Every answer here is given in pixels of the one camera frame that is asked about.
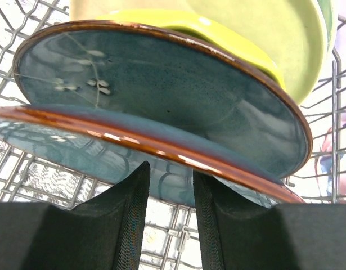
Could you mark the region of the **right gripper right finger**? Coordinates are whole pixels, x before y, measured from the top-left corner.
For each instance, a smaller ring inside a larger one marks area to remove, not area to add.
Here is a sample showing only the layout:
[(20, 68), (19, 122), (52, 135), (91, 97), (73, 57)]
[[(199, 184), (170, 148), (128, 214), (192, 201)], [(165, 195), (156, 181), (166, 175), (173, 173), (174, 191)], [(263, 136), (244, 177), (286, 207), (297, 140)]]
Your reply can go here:
[(204, 269), (346, 269), (346, 204), (265, 208), (195, 172)]

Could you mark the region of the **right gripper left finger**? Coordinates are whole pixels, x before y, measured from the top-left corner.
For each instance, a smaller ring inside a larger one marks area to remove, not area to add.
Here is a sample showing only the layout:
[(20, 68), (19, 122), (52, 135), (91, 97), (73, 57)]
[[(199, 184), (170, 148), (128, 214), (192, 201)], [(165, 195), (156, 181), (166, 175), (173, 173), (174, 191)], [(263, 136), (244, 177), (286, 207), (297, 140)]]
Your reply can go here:
[(72, 210), (0, 202), (0, 269), (138, 269), (149, 184), (143, 162)]

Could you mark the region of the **grey wire dish rack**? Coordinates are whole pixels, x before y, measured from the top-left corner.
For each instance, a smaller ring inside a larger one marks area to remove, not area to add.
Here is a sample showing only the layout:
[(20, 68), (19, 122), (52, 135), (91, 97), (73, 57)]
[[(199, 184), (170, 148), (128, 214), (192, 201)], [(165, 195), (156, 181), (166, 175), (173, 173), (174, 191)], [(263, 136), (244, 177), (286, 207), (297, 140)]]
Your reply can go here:
[[(335, 52), (302, 109), (313, 136), (313, 157), (321, 151), (328, 129), (335, 132), (334, 169), (331, 174), (310, 160), (287, 179), (309, 203), (344, 203), (346, 195), (326, 194), (326, 181), (346, 177), (346, 129), (338, 122), (346, 112), (346, 1), (339, 2)], [(31, 33), (68, 19), (68, 1), (0, 1), (0, 106), (25, 102), (12, 77), (12, 58)], [(72, 208), (107, 189), (107, 184), (0, 141), (0, 201), (48, 201)], [(143, 238), (141, 269), (200, 269), (195, 211), (182, 205), (150, 199)]]

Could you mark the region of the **dark teal plate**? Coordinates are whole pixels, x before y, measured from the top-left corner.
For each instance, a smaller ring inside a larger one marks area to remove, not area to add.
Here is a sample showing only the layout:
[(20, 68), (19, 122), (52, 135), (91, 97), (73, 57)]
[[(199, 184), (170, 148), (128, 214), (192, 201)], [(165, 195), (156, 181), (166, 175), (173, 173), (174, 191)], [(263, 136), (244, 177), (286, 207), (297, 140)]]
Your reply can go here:
[(146, 24), (81, 20), (42, 29), (14, 55), (33, 104), (137, 115), (232, 149), (279, 178), (312, 153), (309, 125), (265, 72), (212, 44)]
[(39, 158), (116, 184), (147, 161), (150, 195), (194, 206), (201, 172), (263, 206), (301, 203), (281, 180), (242, 155), (156, 121), (67, 106), (0, 107), (0, 140)]

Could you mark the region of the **pink and green branch plate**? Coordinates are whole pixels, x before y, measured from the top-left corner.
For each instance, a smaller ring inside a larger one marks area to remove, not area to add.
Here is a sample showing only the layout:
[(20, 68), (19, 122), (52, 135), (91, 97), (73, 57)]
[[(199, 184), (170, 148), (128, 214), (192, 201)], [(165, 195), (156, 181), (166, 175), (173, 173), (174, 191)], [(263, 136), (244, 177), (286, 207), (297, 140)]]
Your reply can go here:
[(338, 24), (335, 1), (70, 1), (69, 12), (86, 20), (129, 8), (182, 10), (228, 27), (268, 54), (298, 104), (318, 81)]

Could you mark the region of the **green polka dot scalloped plate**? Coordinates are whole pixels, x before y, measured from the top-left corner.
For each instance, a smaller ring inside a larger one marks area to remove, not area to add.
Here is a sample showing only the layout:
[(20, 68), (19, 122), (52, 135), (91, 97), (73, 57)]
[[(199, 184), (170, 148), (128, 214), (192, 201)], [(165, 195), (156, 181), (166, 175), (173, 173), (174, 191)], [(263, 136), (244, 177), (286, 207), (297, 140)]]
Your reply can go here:
[(262, 49), (233, 30), (196, 13), (161, 8), (125, 9), (111, 11), (96, 19), (146, 24), (204, 40), (256, 66), (286, 89), (279, 68)]

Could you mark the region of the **floral table mat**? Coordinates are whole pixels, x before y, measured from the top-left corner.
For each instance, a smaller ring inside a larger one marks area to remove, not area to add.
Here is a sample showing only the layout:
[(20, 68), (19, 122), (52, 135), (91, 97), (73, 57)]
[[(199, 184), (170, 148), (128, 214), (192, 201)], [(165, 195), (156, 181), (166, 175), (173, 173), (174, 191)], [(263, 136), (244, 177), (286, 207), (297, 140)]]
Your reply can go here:
[[(26, 103), (12, 77), (17, 47), (32, 33), (68, 18), (68, 1), (0, 1), (0, 106)], [(71, 209), (107, 188), (0, 141), (0, 201), (48, 201)], [(140, 268), (200, 269), (199, 249), (195, 210), (149, 198)]]

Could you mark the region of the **pink navy floral cloth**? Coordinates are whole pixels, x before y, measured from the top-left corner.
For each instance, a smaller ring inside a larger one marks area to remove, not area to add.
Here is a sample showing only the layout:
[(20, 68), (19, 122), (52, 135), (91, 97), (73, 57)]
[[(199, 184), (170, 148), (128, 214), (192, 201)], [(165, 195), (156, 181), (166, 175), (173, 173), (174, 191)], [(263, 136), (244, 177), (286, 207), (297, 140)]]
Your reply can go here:
[[(332, 195), (332, 165), (333, 159), (335, 158), (335, 154), (332, 153), (332, 127), (327, 130), (327, 135), (321, 145), (321, 151), (325, 152), (326, 155), (321, 156), (318, 160), (320, 162), (321, 172), (323, 174), (327, 174), (326, 181), (326, 193), (327, 195)], [(343, 170), (346, 170), (346, 152), (337, 153), (337, 159), (340, 160), (340, 167)], [(341, 195), (346, 194), (346, 173), (340, 174), (339, 176), (339, 185), (337, 187), (338, 193)]]

